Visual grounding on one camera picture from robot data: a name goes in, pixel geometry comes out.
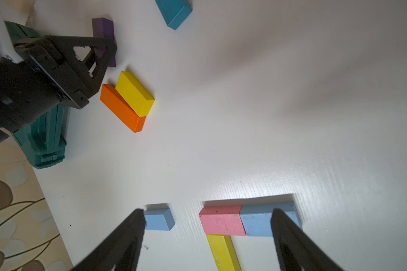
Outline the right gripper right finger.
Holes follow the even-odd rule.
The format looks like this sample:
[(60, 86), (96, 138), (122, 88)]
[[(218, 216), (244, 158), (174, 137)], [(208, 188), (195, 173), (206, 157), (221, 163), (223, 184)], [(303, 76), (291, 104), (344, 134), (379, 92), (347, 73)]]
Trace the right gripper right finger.
[(270, 220), (282, 271), (342, 271), (281, 209)]

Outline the light blue block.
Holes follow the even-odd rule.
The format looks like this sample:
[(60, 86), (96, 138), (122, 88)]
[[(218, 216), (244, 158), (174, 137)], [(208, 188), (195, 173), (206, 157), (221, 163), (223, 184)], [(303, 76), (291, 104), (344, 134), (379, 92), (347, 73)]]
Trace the light blue block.
[(170, 231), (175, 226), (175, 220), (169, 208), (145, 210), (144, 218), (146, 230)]
[(299, 228), (303, 228), (294, 202), (242, 206), (240, 217), (249, 237), (272, 237), (271, 217), (274, 209), (281, 209)]

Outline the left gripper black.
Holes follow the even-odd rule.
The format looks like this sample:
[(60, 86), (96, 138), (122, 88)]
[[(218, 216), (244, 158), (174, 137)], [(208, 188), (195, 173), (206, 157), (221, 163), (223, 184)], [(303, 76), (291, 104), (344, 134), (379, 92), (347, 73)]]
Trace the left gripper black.
[(14, 44), (23, 58), (0, 58), (0, 143), (58, 104), (81, 109), (98, 93), (117, 45), (103, 37), (43, 36)]

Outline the pink block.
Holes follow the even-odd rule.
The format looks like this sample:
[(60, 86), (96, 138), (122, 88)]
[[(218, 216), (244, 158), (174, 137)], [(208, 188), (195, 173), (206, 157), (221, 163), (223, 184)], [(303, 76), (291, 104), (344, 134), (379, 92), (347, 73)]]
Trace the pink block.
[(241, 220), (242, 206), (204, 207), (199, 218), (205, 234), (220, 236), (246, 236)]

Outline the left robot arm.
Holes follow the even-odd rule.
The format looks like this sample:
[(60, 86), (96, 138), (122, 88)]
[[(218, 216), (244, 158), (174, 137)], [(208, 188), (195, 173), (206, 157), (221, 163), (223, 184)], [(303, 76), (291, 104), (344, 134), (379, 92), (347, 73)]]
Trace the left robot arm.
[(11, 41), (0, 12), (0, 143), (56, 105), (85, 107), (117, 51), (104, 37)]

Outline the long yellow-green block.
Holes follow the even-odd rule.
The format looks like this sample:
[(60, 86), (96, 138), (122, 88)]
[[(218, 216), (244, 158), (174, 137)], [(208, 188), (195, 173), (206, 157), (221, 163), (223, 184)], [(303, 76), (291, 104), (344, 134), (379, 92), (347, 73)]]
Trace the long yellow-green block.
[(241, 271), (230, 236), (206, 235), (218, 271)]

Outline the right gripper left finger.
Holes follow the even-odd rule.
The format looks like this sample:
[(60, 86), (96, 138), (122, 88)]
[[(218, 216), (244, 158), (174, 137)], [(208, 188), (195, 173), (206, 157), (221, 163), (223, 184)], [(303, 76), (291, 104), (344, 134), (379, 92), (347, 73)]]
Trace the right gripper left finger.
[(145, 233), (144, 210), (134, 210), (75, 271), (135, 271)]

